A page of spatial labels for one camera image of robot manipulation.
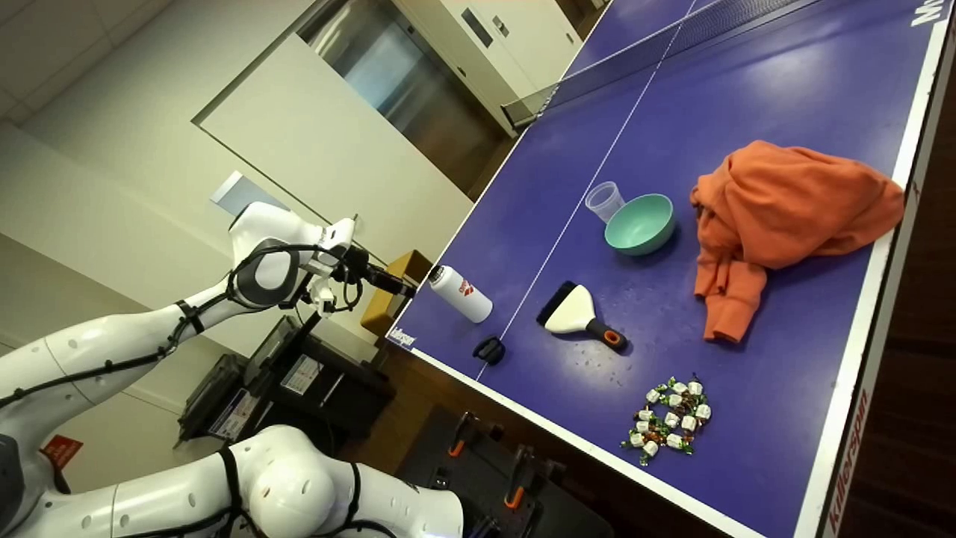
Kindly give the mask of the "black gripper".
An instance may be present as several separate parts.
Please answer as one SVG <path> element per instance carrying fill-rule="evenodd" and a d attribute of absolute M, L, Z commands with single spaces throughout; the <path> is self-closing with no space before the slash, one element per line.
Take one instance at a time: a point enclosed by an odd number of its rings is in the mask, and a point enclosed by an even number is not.
<path fill-rule="evenodd" d="M 334 244 L 331 258 L 331 279 L 340 285 L 340 300 L 348 310 L 352 310 L 363 303 L 366 288 L 377 288 L 400 300 L 412 300 L 419 291 L 416 280 L 394 274 L 386 265 L 377 265 L 366 249 Z"/>

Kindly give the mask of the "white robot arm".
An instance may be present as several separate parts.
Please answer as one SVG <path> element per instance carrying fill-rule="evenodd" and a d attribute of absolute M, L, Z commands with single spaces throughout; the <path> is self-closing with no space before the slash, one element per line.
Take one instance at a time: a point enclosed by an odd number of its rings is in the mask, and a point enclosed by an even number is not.
<path fill-rule="evenodd" d="M 174 306 L 97 316 L 0 359 L 0 534 L 4 538 L 213 538 L 249 524 L 261 538 L 464 538 L 467 503 L 366 463 L 324 454 L 268 424 L 210 458 L 70 492 L 46 440 L 70 418 L 147 377 L 183 340 L 243 315 L 292 309 L 313 279 L 394 279 L 352 244 L 352 223 L 312 223 L 273 203 L 230 223 L 224 280 Z"/>

